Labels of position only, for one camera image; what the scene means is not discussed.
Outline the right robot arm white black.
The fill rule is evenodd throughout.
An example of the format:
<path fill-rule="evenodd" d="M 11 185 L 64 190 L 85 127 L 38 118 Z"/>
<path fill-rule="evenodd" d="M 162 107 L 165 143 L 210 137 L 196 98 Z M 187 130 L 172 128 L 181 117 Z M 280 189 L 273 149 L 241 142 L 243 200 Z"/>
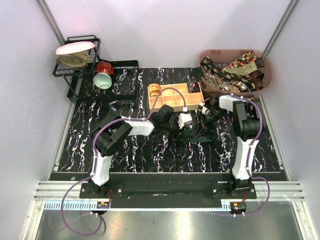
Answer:
<path fill-rule="evenodd" d="M 233 115 L 232 128 L 237 138 L 237 149 L 226 190 L 230 197 L 236 199 L 253 188 L 252 164 L 265 118 L 259 99 L 222 95 L 218 98 L 218 107 Z"/>

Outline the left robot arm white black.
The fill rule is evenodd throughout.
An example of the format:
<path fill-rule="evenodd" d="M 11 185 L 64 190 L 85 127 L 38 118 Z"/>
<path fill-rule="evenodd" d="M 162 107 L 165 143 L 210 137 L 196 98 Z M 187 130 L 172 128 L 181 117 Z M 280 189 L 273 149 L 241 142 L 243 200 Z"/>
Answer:
<path fill-rule="evenodd" d="M 111 160 L 121 150 L 124 141 L 130 136 L 155 135 L 163 131 L 176 137 L 183 130 L 181 118 L 173 117 L 174 109 L 164 105 L 159 111 L 152 112 L 146 118 L 130 118 L 117 111 L 105 117 L 91 131 L 93 166 L 90 173 L 90 192 L 97 198 L 108 193 L 107 182 Z"/>

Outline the dark green fern tie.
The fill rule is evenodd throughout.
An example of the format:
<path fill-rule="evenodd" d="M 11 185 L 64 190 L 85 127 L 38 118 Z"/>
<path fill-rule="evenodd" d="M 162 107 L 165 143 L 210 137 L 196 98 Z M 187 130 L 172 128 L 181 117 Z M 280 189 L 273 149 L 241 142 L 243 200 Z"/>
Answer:
<path fill-rule="evenodd" d="M 199 131 L 195 131 L 192 129 L 185 129 L 173 140 L 185 143 L 211 143 L 217 138 L 218 134 L 212 130 L 200 129 Z"/>

